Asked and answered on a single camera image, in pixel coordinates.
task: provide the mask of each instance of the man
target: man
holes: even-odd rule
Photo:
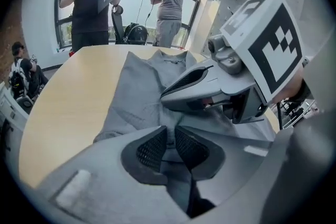
[[[20,64],[28,83],[27,94],[30,98],[33,98],[37,94],[39,87],[48,83],[48,79],[44,76],[41,67],[36,65],[33,60],[23,58],[24,49],[25,47],[20,42],[15,42],[12,45],[12,54],[14,56],[12,70]]]
[[[72,12],[71,40],[72,49],[109,43],[109,21],[107,5],[98,13],[98,0],[60,0],[59,7],[64,8],[74,3]],[[118,5],[120,0],[112,0],[112,5]]]
[[[160,3],[154,46],[170,48],[182,24],[183,0],[151,0],[152,5]]]

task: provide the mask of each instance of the person sitting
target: person sitting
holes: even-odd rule
[[[48,79],[43,74],[41,67],[36,65],[37,60],[35,57],[32,60],[23,58],[24,49],[25,47],[20,42],[15,42],[12,45],[14,63],[12,64],[12,69],[9,75],[9,83],[13,89],[11,80],[14,77],[14,73],[17,72],[22,78],[25,92],[30,99],[33,99],[38,95],[39,89],[48,83]]]

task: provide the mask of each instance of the gray shirt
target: gray shirt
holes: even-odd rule
[[[183,0],[161,0],[158,20],[182,20]]]

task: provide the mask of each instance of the gray cloth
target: gray cloth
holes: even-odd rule
[[[183,0],[161,0],[158,20],[182,20]]]
[[[158,20],[153,45],[156,47],[170,48],[174,37],[180,31],[180,27],[180,20]]]
[[[103,128],[94,142],[159,125],[168,128],[168,147],[174,147],[177,125],[243,138],[274,140],[275,132],[265,116],[261,122],[233,126],[219,108],[191,114],[165,108],[160,103],[161,93],[195,63],[190,52],[171,56],[158,50],[149,60],[129,52]]]

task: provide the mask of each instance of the black chair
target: black chair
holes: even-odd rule
[[[115,32],[115,43],[116,44],[125,44],[123,38],[124,38],[124,28],[122,26],[122,18],[121,14],[124,12],[124,9],[122,6],[113,6],[112,7],[112,22]]]

